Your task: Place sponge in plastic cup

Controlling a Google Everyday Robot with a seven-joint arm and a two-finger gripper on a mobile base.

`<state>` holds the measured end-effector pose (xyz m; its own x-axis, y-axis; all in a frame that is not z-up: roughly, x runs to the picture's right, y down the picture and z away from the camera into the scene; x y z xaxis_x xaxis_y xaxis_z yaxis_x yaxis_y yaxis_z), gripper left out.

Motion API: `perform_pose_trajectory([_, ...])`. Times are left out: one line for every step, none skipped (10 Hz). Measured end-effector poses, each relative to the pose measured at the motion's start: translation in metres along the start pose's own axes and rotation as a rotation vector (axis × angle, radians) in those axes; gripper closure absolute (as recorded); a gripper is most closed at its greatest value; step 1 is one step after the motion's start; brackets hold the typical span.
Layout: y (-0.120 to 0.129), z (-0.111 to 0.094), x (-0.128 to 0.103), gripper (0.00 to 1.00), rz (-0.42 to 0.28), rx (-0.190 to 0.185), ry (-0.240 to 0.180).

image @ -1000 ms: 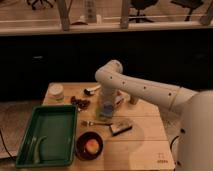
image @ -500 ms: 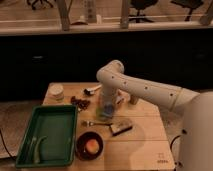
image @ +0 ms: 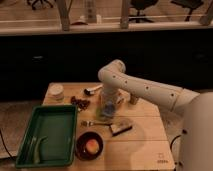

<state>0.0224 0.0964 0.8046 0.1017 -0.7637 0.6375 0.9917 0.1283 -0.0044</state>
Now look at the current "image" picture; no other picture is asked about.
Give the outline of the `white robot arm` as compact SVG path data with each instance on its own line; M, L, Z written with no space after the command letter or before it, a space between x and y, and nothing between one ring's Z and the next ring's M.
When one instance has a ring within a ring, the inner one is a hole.
M122 89L183 116L177 171L213 171L213 92L186 88L125 74L125 64L113 60L98 71L103 91L113 98Z

